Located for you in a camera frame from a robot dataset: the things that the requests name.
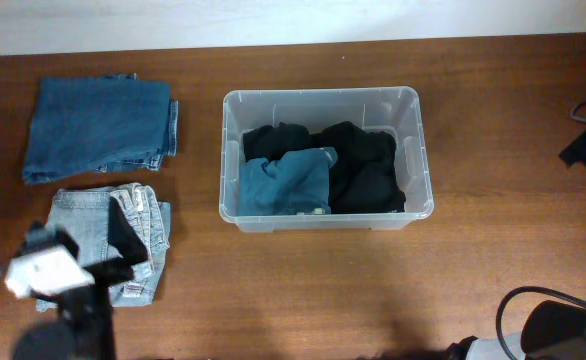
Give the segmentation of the light blue jeans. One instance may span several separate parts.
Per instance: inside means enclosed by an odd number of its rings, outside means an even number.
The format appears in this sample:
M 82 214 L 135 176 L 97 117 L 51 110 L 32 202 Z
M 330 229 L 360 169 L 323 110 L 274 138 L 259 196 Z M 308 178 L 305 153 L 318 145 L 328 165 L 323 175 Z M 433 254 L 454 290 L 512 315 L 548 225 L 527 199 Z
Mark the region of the light blue jeans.
M 134 279 L 109 288 L 115 307 L 143 307 L 155 297 L 170 248 L 171 204 L 139 183 L 86 190 L 60 190 L 53 200 L 47 225 L 62 228 L 79 245 L 78 262 L 92 265 L 120 255 L 107 240 L 108 207 L 115 200 L 144 244 L 148 260 L 135 265 Z

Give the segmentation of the dark blue jeans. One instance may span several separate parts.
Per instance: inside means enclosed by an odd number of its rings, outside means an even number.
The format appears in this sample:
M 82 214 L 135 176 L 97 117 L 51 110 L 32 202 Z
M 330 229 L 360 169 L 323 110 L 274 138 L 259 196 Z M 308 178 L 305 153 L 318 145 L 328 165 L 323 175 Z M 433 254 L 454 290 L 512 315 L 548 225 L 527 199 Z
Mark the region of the dark blue jeans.
M 179 102 L 135 74 L 39 82 L 22 169 L 26 184 L 86 172 L 157 171 L 177 152 Z

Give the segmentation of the black garment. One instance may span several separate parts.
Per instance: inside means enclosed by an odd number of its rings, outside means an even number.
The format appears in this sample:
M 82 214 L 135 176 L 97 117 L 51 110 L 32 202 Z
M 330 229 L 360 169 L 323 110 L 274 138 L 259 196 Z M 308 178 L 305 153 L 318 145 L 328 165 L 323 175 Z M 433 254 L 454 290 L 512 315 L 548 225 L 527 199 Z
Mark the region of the black garment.
M 278 126 L 264 125 L 243 135 L 245 160 L 281 159 L 289 151 L 312 147 L 311 135 L 302 125 L 280 122 Z
M 337 161 L 329 171 L 329 206 L 334 214 L 401 213 L 406 196 L 395 172 L 396 142 L 385 132 L 366 132 L 341 122 L 311 136 L 332 147 Z

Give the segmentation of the medium blue denim shorts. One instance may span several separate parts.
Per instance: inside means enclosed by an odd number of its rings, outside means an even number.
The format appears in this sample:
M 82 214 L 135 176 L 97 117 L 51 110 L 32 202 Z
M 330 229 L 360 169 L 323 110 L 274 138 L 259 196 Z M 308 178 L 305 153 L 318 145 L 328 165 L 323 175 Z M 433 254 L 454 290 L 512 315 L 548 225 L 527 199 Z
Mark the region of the medium blue denim shorts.
M 329 171 L 334 148 L 286 152 L 280 160 L 256 158 L 239 172 L 239 216 L 330 214 Z

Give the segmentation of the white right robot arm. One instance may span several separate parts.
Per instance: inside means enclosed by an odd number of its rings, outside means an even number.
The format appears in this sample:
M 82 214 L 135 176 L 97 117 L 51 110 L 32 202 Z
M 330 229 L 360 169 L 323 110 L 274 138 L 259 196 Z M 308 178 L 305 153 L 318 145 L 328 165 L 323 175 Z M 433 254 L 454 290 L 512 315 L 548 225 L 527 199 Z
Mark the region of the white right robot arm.
M 559 154 L 568 166 L 586 167 L 586 130 Z M 507 304 L 517 295 L 535 293 L 548 299 L 534 308 L 521 332 L 506 336 L 502 329 Z M 474 359 L 586 359 L 586 300 L 539 286 L 516 288 L 502 299 L 496 313 L 495 339 L 468 337 L 451 344 L 443 357 Z

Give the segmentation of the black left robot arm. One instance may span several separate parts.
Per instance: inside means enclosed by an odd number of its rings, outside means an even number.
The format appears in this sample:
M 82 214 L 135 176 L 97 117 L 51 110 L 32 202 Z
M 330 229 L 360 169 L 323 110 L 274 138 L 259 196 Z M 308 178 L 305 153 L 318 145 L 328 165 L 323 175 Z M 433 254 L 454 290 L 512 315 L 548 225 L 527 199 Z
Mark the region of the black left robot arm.
M 134 279 L 148 252 L 115 199 L 108 206 L 107 243 L 120 255 L 81 266 L 79 245 L 61 228 L 34 222 L 5 275 L 18 298 L 57 305 L 57 319 L 27 329 L 12 349 L 14 359 L 115 359 L 109 288 Z

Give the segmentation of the clear plastic storage bin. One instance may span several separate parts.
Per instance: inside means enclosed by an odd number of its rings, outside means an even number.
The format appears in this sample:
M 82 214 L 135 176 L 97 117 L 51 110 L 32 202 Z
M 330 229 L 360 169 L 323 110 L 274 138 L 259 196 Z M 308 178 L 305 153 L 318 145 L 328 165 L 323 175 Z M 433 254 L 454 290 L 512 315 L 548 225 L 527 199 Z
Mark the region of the clear plastic storage bin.
M 399 230 L 428 218 L 435 207 L 418 93 L 408 86 L 345 89 L 234 90 L 222 103 L 219 214 L 246 233 L 277 230 L 363 228 Z M 366 132 L 385 132 L 396 141 L 395 174 L 406 195 L 400 213 L 240 216 L 242 136 L 283 122 L 310 133 L 348 121 Z

